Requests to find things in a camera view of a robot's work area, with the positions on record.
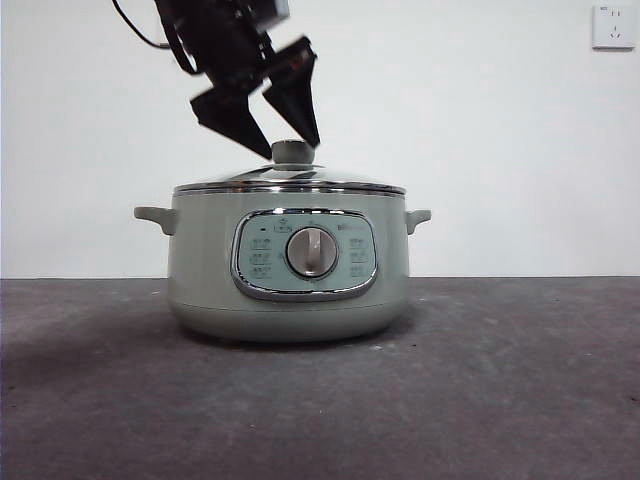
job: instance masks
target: control panel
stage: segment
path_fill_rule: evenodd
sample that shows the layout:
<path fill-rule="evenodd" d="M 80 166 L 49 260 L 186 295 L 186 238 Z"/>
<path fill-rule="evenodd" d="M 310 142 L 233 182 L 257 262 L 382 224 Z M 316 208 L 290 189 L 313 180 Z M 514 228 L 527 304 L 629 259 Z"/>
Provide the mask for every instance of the control panel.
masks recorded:
<path fill-rule="evenodd" d="M 255 298 L 299 302 L 353 297 L 375 280 L 373 229 L 358 212 L 253 212 L 236 230 L 231 272 L 238 288 Z"/>

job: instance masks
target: pot lid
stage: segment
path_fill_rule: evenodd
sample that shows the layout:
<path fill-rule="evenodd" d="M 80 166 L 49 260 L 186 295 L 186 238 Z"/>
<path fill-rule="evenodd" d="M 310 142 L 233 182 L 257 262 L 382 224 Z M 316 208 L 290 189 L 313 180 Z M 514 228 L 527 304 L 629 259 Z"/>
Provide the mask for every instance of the pot lid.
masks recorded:
<path fill-rule="evenodd" d="M 386 185 L 373 178 L 354 176 L 322 165 L 314 165 L 314 150 L 305 142 L 284 140 L 272 146 L 273 164 L 248 172 L 238 172 L 198 183 L 176 187 L 176 194 L 245 192 L 268 189 L 270 191 L 328 190 L 380 192 L 404 195 L 401 187 Z"/>

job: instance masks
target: lid handle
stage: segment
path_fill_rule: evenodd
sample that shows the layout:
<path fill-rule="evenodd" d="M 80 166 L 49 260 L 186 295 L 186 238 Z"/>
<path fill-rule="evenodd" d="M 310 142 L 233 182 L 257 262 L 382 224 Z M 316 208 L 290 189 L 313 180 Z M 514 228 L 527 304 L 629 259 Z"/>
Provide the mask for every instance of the lid handle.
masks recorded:
<path fill-rule="evenodd" d="M 276 170 L 311 170 L 315 150 L 301 140 L 282 140 L 271 146 Z"/>

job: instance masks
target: white wall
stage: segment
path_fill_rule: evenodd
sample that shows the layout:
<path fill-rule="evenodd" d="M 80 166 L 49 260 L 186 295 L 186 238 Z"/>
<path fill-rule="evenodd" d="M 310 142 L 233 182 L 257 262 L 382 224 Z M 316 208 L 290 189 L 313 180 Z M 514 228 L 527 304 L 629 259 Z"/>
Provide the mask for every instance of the white wall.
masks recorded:
<path fill-rule="evenodd" d="M 155 30 L 152 0 L 122 4 Z M 640 54 L 591 50 L 591 2 L 290 4 L 272 37 L 319 55 L 317 162 L 433 209 L 413 275 L 640 274 Z M 109 1 L 2 8 L 3 276 L 165 275 L 167 237 L 133 207 L 260 159 L 198 127 L 206 81 Z M 252 105 L 269 139 L 292 136 Z"/>

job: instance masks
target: lid knob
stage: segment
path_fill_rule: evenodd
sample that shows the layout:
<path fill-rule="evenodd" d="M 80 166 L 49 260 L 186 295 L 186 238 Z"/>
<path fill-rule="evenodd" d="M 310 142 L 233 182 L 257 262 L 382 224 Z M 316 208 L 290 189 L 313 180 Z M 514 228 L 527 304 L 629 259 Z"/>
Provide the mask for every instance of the lid knob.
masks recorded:
<path fill-rule="evenodd" d="M 276 165 L 311 165 L 315 150 L 301 140 L 281 140 L 271 146 L 272 160 Z"/>

